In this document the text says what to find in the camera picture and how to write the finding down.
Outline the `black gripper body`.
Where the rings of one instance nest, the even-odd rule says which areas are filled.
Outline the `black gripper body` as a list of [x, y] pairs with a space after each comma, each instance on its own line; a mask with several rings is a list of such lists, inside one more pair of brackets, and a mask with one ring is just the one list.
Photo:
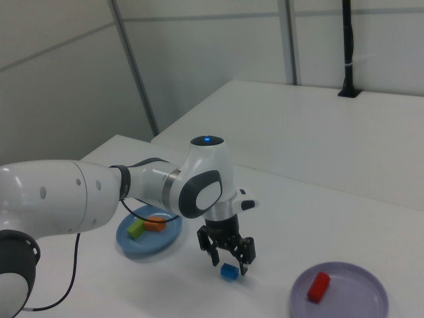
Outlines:
[[219, 244], [224, 244], [227, 240], [233, 242], [241, 237], [238, 215], [233, 215], [229, 219], [222, 221], [210, 221], [206, 219], [205, 226], [209, 238]]

